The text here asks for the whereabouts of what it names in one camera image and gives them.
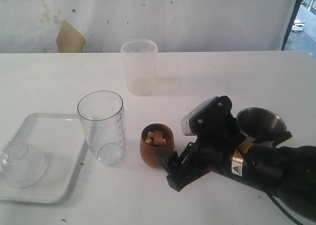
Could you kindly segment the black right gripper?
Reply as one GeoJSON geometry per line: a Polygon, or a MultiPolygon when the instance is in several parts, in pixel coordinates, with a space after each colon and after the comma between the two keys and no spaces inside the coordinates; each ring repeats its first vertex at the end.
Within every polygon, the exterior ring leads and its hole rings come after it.
{"type": "Polygon", "coordinates": [[[227,139],[197,136],[196,141],[188,143],[181,154],[161,151],[154,152],[154,157],[167,172],[169,186],[179,192],[209,172],[221,171],[229,153],[243,141],[244,135],[240,131],[227,139]]]}

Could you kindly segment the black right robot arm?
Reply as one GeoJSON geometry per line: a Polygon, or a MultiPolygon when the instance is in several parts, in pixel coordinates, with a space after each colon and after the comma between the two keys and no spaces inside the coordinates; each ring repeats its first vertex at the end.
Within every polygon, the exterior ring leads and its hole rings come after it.
{"type": "Polygon", "coordinates": [[[311,221],[316,219],[316,149],[275,148],[246,141],[232,131],[209,130],[197,135],[181,154],[156,152],[171,188],[180,191],[209,172],[266,193],[278,206],[311,221]]]}

